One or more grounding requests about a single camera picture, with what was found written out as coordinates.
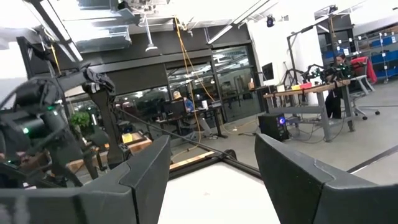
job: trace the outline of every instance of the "workbench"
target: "workbench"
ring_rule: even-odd
[[[340,80],[336,81],[336,83],[326,84],[326,85],[318,85],[312,88],[307,88],[303,90],[287,90],[278,93],[271,93],[264,95],[264,98],[267,99],[269,104],[269,112],[270,113],[283,113],[283,114],[293,114],[294,118],[291,119],[292,123],[295,123],[298,126],[298,123],[309,123],[309,124],[320,124],[323,128],[323,133],[325,135],[325,141],[330,142],[333,140],[331,135],[330,128],[335,125],[341,125],[342,122],[347,122],[350,131],[354,131],[354,122],[353,122],[353,109],[351,107],[351,100],[349,97],[348,85],[350,84],[350,80]],[[336,88],[342,89],[343,99],[344,99],[344,107],[345,107],[345,117],[340,122],[335,122],[333,124],[330,123],[330,119],[328,118],[326,112],[325,99],[323,97],[324,91],[333,90]],[[291,102],[290,106],[278,107],[275,98],[277,97],[286,97],[288,96],[290,99],[294,98],[296,95],[306,95],[309,93],[315,93],[317,95],[318,105],[316,106],[304,106],[304,105],[296,105]],[[297,116],[297,114],[320,114],[320,121],[304,121],[301,120]]]

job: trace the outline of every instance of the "glass door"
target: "glass door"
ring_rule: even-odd
[[[249,90],[254,66],[246,46],[214,50],[213,60],[228,122],[260,113],[258,96]]]

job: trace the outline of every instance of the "yellow cable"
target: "yellow cable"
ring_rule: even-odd
[[[52,44],[51,44],[51,50],[52,50],[52,54],[54,55],[55,63],[57,64],[59,75],[61,75],[60,65],[58,64],[57,55],[55,54],[55,48]]]
[[[44,29],[44,33],[45,33],[45,35],[47,35],[47,37],[49,37],[52,41],[54,41],[54,38],[47,32],[46,29]],[[57,64],[59,75],[61,75],[61,69],[60,69],[60,65],[58,63],[58,58],[57,58],[57,55],[55,54],[55,48],[54,48],[54,46],[52,44],[51,44],[51,50],[52,50],[52,54],[53,54],[54,59],[55,59],[55,63]]]
[[[187,65],[187,61],[185,59],[185,54],[184,54],[184,51],[183,51],[183,45],[182,45],[180,29],[178,28],[178,26],[177,26],[177,35],[178,35],[178,38],[180,39],[180,46],[181,46],[181,51],[182,51],[182,55],[183,55],[183,59],[184,59],[184,65],[185,65],[185,69],[186,69],[187,74],[188,74],[188,65]],[[192,91],[192,84],[191,83],[189,83],[189,87],[190,87],[189,89],[190,89],[191,96],[193,98],[193,91]],[[195,100],[194,99],[192,99],[192,104],[193,104],[193,114],[195,115],[195,120],[196,120],[197,125],[198,125],[198,132],[199,132],[199,140],[198,140],[198,142],[200,142],[201,141],[201,132],[200,132],[200,125],[199,125],[199,121],[198,121],[198,116],[197,116],[197,111],[196,111],[196,106],[195,106]],[[192,149],[195,149],[197,147],[198,147],[198,145],[188,149],[188,151],[192,150]]]
[[[191,61],[191,59],[190,59],[190,57],[189,57],[189,55],[188,55],[187,49],[185,48],[184,43],[183,43],[183,40],[182,40],[182,38],[181,38],[180,29],[179,29],[178,25],[177,25],[176,27],[177,27],[177,35],[178,35],[178,39],[180,40],[181,51],[182,51],[182,55],[183,55],[184,64],[185,64],[185,68],[186,68],[187,74],[189,73],[189,71],[188,71],[188,66],[187,66],[187,59],[188,59],[189,64],[190,64],[190,66],[192,67],[192,70],[194,71],[195,76],[198,78],[198,81],[200,82],[201,86],[202,86],[203,89],[205,90],[206,94],[210,97],[210,99],[211,99],[213,102],[215,102],[214,98],[209,94],[209,92],[208,92],[207,88],[204,86],[203,82],[199,79],[199,76],[195,73],[195,69],[194,69],[194,67],[193,67],[192,61]],[[192,84],[191,84],[191,83],[190,83],[190,92],[191,92],[191,95],[192,95],[192,97],[193,97]],[[195,106],[195,102],[194,102],[194,101],[195,101],[195,100],[193,100],[193,107],[196,109],[196,106]],[[198,119],[197,119],[196,112],[195,112],[195,119],[196,119],[196,121],[197,121],[197,123],[198,123]],[[242,124],[242,125],[240,125],[240,126],[237,126],[237,127],[235,127],[235,128],[240,128],[240,127],[243,127],[243,126],[245,126],[245,125],[247,125],[247,124],[251,124],[251,123],[253,123],[253,122],[256,122],[256,120],[247,122],[247,123]],[[228,130],[225,128],[224,122],[221,122],[221,127],[223,127],[223,129],[224,129],[227,133],[229,133],[229,134],[234,134],[234,133],[231,133],[230,131],[228,131]],[[199,130],[199,141],[198,141],[198,142],[200,142],[200,141],[201,141],[201,136],[200,136],[200,127],[199,127],[199,124],[198,124],[198,130]]]
[[[331,25],[331,31],[333,33],[333,37],[336,37],[335,28],[333,28],[333,17],[330,18],[330,25]]]

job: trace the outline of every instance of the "potted plant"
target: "potted plant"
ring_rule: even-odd
[[[90,125],[90,115],[87,112],[76,112],[72,114],[70,123],[84,138],[93,133]]]

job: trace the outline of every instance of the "black computer tower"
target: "black computer tower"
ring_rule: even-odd
[[[264,114],[258,116],[262,134],[266,134],[278,141],[289,139],[284,114]]]

